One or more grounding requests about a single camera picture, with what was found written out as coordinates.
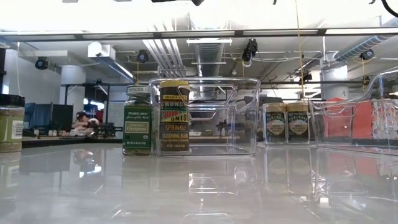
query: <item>ventilation duct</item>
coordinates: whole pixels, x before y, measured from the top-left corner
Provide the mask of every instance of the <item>ventilation duct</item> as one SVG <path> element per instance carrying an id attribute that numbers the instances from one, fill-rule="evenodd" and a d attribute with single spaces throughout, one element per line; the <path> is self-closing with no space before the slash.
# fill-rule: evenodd
<path id="1" fill-rule="evenodd" d="M 388 21 L 387 23 L 383 24 L 383 27 L 394 27 L 398 26 L 398 18 L 393 18 L 392 20 Z M 375 35 L 372 36 L 360 44 L 356 44 L 354 47 L 350 47 L 346 50 L 338 52 L 333 59 L 337 62 L 348 60 L 353 57 L 357 57 L 361 53 L 372 49 L 373 47 L 383 43 L 386 40 L 389 40 L 391 37 L 395 35 Z"/>
<path id="2" fill-rule="evenodd" d="M 192 30 L 208 30 L 206 27 L 199 27 L 195 25 L 195 21 L 191 20 Z M 226 29 L 228 22 L 216 29 Z M 221 62 L 224 51 L 224 44 L 222 43 L 202 43 L 195 44 L 195 55 L 197 57 L 198 74 L 200 77 L 213 77 L 217 76 L 220 70 L 220 64 L 211 64 Z"/>
<path id="3" fill-rule="evenodd" d="M 121 62 L 116 60 L 116 51 L 109 44 L 93 42 L 88 46 L 88 57 L 96 62 L 108 65 L 130 82 L 135 82 L 135 78 Z"/>
<path id="4" fill-rule="evenodd" d="M 191 17 L 191 27 L 192 30 L 209 30 L 209 29 L 227 29 L 228 21 L 225 21 L 218 27 L 208 28 L 206 26 L 201 26 L 195 23 L 198 20 L 192 19 Z M 220 71 L 220 62 L 223 57 L 224 44 L 222 43 L 200 43 L 195 44 L 195 55 L 198 62 L 198 75 L 200 77 L 215 77 L 218 76 Z M 215 89 L 212 87 L 200 87 L 199 98 L 209 99 L 216 98 Z"/>

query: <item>green spice jar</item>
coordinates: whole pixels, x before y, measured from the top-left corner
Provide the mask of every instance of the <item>green spice jar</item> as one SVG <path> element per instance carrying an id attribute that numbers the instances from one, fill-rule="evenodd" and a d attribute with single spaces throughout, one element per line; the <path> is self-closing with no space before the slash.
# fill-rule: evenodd
<path id="1" fill-rule="evenodd" d="M 286 143 L 286 113 L 284 103 L 266 103 L 262 106 L 266 144 Z"/>
<path id="2" fill-rule="evenodd" d="M 0 152 L 20 152 L 24 129 L 25 98 L 0 94 Z"/>
<path id="3" fill-rule="evenodd" d="M 188 82 L 167 80 L 160 84 L 160 151 L 189 151 L 189 112 L 185 104 L 189 101 Z"/>
<path id="4" fill-rule="evenodd" d="M 123 154 L 149 155 L 152 148 L 150 89 L 144 85 L 127 87 L 124 103 Z"/>
<path id="5" fill-rule="evenodd" d="M 306 102 L 286 105 L 289 143 L 309 143 L 308 104 Z"/>

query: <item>person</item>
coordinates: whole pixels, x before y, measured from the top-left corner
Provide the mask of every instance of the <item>person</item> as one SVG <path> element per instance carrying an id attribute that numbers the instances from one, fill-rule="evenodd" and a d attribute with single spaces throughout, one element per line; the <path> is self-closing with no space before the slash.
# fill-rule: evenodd
<path id="1" fill-rule="evenodd" d="M 75 133 L 78 135 L 78 133 L 81 133 L 82 131 L 85 133 L 85 135 L 89 135 L 93 132 L 93 128 L 88 128 L 88 123 L 95 122 L 97 125 L 100 124 L 100 122 L 96 118 L 91 118 L 86 114 L 84 111 L 77 112 L 76 114 L 76 121 L 73 122 L 72 124 L 72 129 L 75 131 Z"/>

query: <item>gold jar lid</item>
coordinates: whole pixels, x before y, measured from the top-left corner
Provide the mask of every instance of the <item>gold jar lid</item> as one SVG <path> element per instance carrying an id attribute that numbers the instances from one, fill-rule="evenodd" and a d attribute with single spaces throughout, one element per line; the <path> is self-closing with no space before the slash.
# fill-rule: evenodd
<path id="1" fill-rule="evenodd" d="M 308 112 L 308 103 L 307 102 L 295 102 L 289 103 L 286 105 L 287 112 Z"/>
<path id="2" fill-rule="evenodd" d="M 178 87 L 178 86 L 182 86 L 181 88 L 186 88 L 186 89 L 190 89 L 189 88 L 189 82 L 185 81 L 185 80 L 166 80 L 166 81 L 162 81 L 159 85 L 159 88 L 167 88 L 167 87 Z"/>
<path id="3" fill-rule="evenodd" d="M 285 104 L 284 103 L 264 103 L 262 105 L 262 109 L 264 112 L 285 112 Z"/>

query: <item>jar with green label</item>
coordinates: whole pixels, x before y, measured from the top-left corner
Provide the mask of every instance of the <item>jar with green label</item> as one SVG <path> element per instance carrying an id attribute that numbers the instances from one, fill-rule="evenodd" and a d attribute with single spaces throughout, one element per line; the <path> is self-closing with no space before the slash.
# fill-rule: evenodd
<path id="1" fill-rule="evenodd" d="M 0 152 L 19 152 L 22 149 L 25 98 L 0 94 Z"/>
<path id="2" fill-rule="evenodd" d="M 144 85 L 127 87 L 124 104 L 123 154 L 149 155 L 152 148 L 152 110 L 150 88 Z"/>

